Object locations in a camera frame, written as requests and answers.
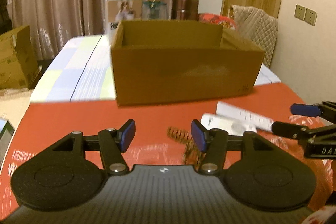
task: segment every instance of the brown cardboard box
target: brown cardboard box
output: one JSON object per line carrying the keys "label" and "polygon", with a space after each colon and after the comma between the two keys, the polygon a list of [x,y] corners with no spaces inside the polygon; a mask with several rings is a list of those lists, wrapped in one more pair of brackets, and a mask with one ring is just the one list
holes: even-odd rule
{"label": "brown cardboard box", "polygon": [[38,73],[29,26],[0,35],[0,89],[29,88]]}
{"label": "brown cardboard box", "polygon": [[111,42],[119,105],[244,95],[264,51],[238,33],[197,21],[122,21]]}

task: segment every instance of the cardboard box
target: cardboard box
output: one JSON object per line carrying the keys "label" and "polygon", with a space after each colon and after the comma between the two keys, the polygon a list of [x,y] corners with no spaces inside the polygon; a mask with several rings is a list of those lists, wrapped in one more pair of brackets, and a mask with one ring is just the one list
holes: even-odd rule
{"label": "cardboard box", "polygon": [[105,33],[116,29],[121,20],[141,19],[142,0],[105,0]]}
{"label": "cardboard box", "polygon": [[0,35],[0,89],[29,88],[38,73],[29,26]]}
{"label": "cardboard box", "polygon": [[236,31],[197,21],[122,21],[111,44],[119,105],[244,95],[264,51]]}

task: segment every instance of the coil spring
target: coil spring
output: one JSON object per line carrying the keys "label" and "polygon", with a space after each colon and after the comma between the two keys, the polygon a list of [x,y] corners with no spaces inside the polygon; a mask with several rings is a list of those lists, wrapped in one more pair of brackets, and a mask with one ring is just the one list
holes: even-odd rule
{"label": "coil spring", "polygon": [[193,165],[198,170],[205,153],[202,153],[196,146],[191,134],[185,129],[168,127],[167,136],[174,141],[185,144],[185,150],[182,157],[183,164]]}

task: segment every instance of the metal screw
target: metal screw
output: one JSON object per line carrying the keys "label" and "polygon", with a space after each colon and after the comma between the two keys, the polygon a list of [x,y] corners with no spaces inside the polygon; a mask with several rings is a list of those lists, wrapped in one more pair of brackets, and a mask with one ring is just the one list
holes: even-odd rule
{"label": "metal screw", "polygon": [[201,168],[205,172],[214,172],[218,169],[218,166],[216,164],[203,164]]}
{"label": "metal screw", "polygon": [[126,169],[126,166],[124,164],[111,164],[110,170],[113,172],[122,172]]}

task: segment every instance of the table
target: table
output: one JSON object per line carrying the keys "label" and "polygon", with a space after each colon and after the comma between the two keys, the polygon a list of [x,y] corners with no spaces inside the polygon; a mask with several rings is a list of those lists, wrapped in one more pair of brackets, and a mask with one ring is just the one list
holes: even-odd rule
{"label": "table", "polygon": [[[307,117],[291,115],[292,103],[303,101],[285,84],[260,85],[253,93],[223,99],[224,102],[245,108],[283,122],[307,123]],[[69,132],[81,130],[84,135],[97,134],[105,128],[118,128],[127,119],[136,122],[136,135],[129,150],[124,154],[127,164],[181,164],[184,146],[175,143],[166,135],[168,126],[188,130],[193,119],[200,119],[205,112],[215,113],[218,100],[167,104],[157,106],[117,107],[116,101],[98,100],[86,102],[31,103],[24,115],[4,160],[0,174],[0,213],[7,216],[16,207],[9,186],[10,178],[17,166]],[[311,127],[321,126],[313,118]],[[318,187],[310,207],[318,209],[332,193],[330,163],[303,158],[302,149],[296,141],[259,132],[265,138],[308,164],[317,174]],[[100,168],[99,152],[87,152],[87,159]],[[239,153],[228,152],[225,167],[238,160]]]}

